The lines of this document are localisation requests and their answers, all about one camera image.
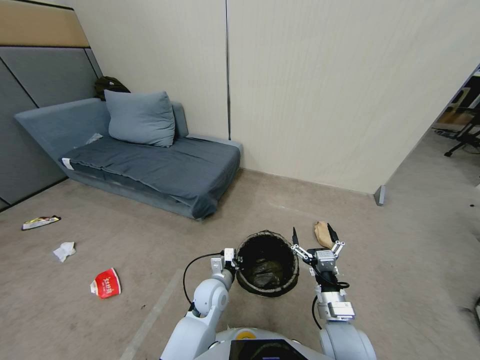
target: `crumpled tissue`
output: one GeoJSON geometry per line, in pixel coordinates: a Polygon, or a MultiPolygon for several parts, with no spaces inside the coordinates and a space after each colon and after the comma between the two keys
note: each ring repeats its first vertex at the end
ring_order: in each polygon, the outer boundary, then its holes
{"type": "Polygon", "coordinates": [[[60,247],[53,251],[56,257],[63,263],[67,256],[75,254],[74,249],[75,241],[63,242],[60,247]]]}

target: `gray wall panel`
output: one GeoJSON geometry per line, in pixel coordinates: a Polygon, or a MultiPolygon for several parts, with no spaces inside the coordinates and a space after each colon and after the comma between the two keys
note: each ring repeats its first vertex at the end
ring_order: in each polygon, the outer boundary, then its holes
{"type": "Polygon", "coordinates": [[[0,197],[9,203],[21,200],[65,177],[53,160],[13,118],[16,113],[35,108],[25,91],[0,62],[0,197]]]}
{"type": "Polygon", "coordinates": [[[95,70],[95,74],[97,78],[100,78],[103,76],[102,70],[100,70],[99,63],[97,62],[97,59],[95,58],[94,52],[92,49],[85,49],[86,55],[90,59],[91,65],[93,66],[93,69],[95,70]]]}
{"type": "Polygon", "coordinates": [[[97,75],[83,48],[1,47],[0,57],[39,107],[95,95],[97,75]]]}
{"type": "Polygon", "coordinates": [[[3,209],[3,208],[6,208],[8,206],[8,204],[2,200],[0,200],[0,210],[3,209]]]}

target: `white label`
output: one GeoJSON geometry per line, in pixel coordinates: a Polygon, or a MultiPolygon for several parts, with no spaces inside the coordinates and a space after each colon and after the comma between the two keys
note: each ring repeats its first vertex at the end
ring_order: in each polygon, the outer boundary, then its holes
{"type": "Polygon", "coordinates": [[[231,262],[234,259],[235,250],[232,247],[227,247],[223,252],[223,256],[226,262],[231,262]]]}
{"type": "Polygon", "coordinates": [[[61,158],[61,162],[63,163],[63,165],[65,165],[65,167],[68,169],[68,170],[74,170],[74,168],[72,167],[72,165],[70,165],[70,159],[68,157],[62,157],[61,158]]]}

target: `trash can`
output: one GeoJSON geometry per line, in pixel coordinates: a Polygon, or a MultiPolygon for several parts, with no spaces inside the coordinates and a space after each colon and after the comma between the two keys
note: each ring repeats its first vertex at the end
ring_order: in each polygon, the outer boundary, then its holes
{"type": "Polygon", "coordinates": [[[288,293],[297,285],[299,260],[285,238],[270,230],[247,237],[237,249],[241,257],[238,283],[249,293],[269,298],[288,293]]]}

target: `wooden wall panel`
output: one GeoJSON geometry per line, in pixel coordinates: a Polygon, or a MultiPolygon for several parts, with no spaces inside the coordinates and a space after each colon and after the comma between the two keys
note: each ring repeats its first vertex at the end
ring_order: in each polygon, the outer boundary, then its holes
{"type": "Polygon", "coordinates": [[[0,0],[0,45],[88,47],[72,10],[0,0]]]}

